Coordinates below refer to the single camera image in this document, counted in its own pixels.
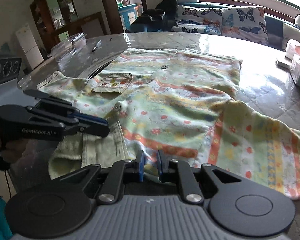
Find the left hand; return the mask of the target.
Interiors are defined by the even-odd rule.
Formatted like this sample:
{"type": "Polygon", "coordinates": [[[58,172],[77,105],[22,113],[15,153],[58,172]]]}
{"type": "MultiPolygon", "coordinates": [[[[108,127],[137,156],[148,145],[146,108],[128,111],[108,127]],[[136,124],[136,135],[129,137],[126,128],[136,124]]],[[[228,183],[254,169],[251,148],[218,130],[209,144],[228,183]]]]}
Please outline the left hand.
{"type": "Polygon", "coordinates": [[[7,139],[3,140],[1,145],[0,140],[0,170],[6,171],[10,165],[16,163],[26,150],[29,139],[21,139],[17,141],[8,142],[7,139]]]}

